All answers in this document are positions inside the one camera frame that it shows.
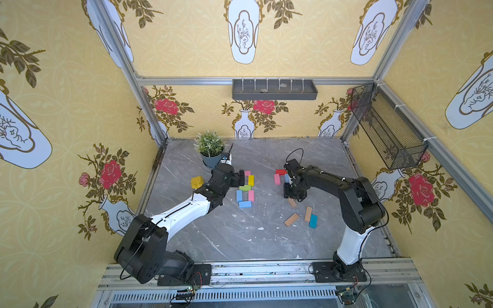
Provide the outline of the green block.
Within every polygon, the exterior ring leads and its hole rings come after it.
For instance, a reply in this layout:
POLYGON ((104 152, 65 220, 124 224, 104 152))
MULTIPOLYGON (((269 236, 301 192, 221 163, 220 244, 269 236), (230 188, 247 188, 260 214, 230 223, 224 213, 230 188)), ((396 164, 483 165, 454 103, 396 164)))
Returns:
POLYGON ((251 191, 252 190, 252 186, 249 186, 249 185, 240 186, 239 187, 239 190, 240 191, 251 191))

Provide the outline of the yellow block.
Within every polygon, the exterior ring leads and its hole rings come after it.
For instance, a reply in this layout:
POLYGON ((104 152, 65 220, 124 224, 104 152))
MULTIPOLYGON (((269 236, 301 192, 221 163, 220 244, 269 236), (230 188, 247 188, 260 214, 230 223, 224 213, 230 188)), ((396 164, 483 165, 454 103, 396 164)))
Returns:
POLYGON ((249 186, 254 186, 254 181, 255 181, 254 175, 249 175, 248 176, 248 185, 249 186))

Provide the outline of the wooden block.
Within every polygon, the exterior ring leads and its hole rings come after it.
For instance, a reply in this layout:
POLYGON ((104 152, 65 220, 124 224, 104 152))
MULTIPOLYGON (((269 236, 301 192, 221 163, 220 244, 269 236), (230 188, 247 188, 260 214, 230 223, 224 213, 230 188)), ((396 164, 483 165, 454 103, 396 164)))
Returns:
POLYGON ((310 206, 307 206, 305 215, 304 215, 304 221, 310 222, 311 221, 311 216, 312 216, 313 208, 310 206))
POLYGON ((296 208, 297 207, 297 203, 296 203, 296 201, 294 199, 289 198, 288 199, 288 202, 289 202, 289 204, 291 205, 292 208, 296 208))
POLYGON ((292 226, 299 219, 299 215, 297 213, 292 214, 285 222, 284 225, 286 227, 292 226))

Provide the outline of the teal block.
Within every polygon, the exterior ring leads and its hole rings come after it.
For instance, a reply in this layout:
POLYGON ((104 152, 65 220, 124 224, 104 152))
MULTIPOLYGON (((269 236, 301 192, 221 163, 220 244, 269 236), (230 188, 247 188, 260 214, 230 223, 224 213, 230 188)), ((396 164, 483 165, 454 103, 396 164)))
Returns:
POLYGON ((309 228, 317 228, 318 216, 312 214, 309 219, 309 228))

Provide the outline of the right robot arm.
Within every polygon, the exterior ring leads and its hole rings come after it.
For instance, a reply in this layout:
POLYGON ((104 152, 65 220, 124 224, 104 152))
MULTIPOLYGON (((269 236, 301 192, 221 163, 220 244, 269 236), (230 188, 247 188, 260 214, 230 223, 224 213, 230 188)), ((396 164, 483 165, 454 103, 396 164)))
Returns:
POLYGON ((339 199, 345 232, 342 242, 328 262, 311 265, 315 281, 322 282, 366 282, 369 274, 362 264, 362 252, 372 231, 378 228, 387 212, 377 197, 372 184, 365 177, 345 178, 324 172, 300 162, 286 161, 284 169, 290 182, 284 185, 285 198, 303 201, 310 188, 317 188, 339 199))

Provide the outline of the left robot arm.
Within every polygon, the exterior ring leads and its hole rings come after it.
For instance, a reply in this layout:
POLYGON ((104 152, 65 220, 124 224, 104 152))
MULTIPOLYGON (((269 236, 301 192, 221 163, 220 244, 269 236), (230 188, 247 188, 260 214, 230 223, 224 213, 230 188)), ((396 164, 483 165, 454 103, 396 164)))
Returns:
POLYGON ((141 284, 156 276, 189 282, 195 262, 181 251, 166 249, 168 241, 184 227, 223 205, 230 188, 245 184, 245 171, 235 171, 230 164, 220 163, 211 178, 181 204, 163 213, 133 218, 119 244, 114 260, 130 277, 141 284))

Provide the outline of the yellow toy shovel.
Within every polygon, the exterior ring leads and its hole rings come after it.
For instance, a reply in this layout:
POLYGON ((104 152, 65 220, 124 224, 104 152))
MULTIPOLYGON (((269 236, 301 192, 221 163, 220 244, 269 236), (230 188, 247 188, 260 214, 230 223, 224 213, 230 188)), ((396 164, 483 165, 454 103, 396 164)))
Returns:
POLYGON ((205 180, 202 176, 193 177, 191 179, 191 188, 193 190, 201 188, 205 184, 205 180))

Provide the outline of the potted green plant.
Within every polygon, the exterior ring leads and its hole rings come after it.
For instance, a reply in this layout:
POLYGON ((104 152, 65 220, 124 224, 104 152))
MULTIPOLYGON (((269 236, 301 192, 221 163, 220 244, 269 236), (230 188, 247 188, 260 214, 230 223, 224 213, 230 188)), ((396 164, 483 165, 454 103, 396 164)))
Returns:
POLYGON ((201 155, 204 165, 214 169, 222 159, 225 141, 218 132, 208 130, 197 135, 195 149, 201 155))

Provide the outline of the right circuit board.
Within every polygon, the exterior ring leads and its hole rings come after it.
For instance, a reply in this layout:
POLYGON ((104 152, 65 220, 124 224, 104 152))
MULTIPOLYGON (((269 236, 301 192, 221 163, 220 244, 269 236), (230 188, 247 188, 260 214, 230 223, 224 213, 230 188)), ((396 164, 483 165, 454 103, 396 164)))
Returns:
POLYGON ((343 305, 344 307, 353 305, 355 303, 356 295, 357 292, 355 292, 355 289, 353 287, 346 287, 341 290, 336 290, 336 296, 338 297, 341 305, 343 305))

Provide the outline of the circuit board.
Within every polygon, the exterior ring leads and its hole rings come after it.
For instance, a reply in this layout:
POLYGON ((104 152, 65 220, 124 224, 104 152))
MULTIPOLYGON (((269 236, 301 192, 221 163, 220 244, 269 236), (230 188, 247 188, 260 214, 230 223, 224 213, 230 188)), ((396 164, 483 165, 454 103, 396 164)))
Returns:
POLYGON ((175 295, 175 300, 184 300, 186 302, 192 301, 195 296, 195 289, 193 287, 188 287, 183 290, 177 290, 175 295))
POLYGON ((336 296, 338 297, 341 305, 343 305, 344 307, 353 305, 355 303, 356 295, 357 292, 355 292, 355 289, 353 287, 346 287, 341 290, 336 290, 336 296))

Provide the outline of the left circuit board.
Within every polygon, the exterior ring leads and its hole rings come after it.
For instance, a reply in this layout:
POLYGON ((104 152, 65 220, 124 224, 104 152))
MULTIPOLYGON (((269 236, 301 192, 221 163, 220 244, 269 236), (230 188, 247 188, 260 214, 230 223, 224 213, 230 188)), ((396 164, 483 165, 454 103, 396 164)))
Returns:
POLYGON ((195 289, 193 287, 188 287, 183 290, 177 290, 175 295, 175 300, 184 300, 186 302, 192 301, 195 296, 195 289))

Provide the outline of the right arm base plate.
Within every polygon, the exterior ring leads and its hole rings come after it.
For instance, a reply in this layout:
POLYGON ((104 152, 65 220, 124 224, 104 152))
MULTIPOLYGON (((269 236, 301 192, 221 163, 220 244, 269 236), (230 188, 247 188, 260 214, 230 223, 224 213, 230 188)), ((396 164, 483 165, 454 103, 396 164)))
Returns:
POLYGON ((367 282, 368 276, 360 261, 346 265, 343 261, 315 262, 311 264, 311 273, 317 283, 348 282, 357 284, 367 282))

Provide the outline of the grey wall shelf tray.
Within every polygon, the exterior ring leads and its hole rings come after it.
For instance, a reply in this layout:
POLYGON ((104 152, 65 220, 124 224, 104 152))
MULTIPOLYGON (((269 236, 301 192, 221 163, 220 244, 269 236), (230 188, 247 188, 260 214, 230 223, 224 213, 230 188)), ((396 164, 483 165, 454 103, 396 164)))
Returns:
POLYGON ((318 89, 305 78, 242 78, 232 82, 233 100, 316 100, 318 89))

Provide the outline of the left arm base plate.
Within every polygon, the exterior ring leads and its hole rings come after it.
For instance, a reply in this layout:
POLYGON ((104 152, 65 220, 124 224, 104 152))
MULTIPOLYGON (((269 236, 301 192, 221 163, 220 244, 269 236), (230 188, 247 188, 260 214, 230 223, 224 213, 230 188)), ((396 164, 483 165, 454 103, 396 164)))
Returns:
POLYGON ((158 286, 209 286, 212 277, 211 264, 194 264, 181 276, 159 275, 157 278, 158 286))

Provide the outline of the aluminium front rail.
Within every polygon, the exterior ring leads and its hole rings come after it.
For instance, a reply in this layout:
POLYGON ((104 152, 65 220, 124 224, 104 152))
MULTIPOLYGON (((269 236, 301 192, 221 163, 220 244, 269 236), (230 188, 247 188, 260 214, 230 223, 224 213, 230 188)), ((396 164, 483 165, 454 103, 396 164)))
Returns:
POLYGON ((114 307, 118 304, 178 304, 187 306, 207 302, 243 302, 269 300, 334 300, 343 307, 336 290, 353 287, 355 303, 345 307, 397 306, 403 302, 412 307, 435 307, 417 268, 410 258, 365 259, 367 282, 317 283, 311 264, 328 259, 295 259, 278 261, 206 261, 212 265, 209 286, 158 286, 157 278, 141 284, 124 278, 122 268, 111 264, 92 300, 92 307, 114 307), (175 300, 177 290, 195 289, 190 302, 175 300))

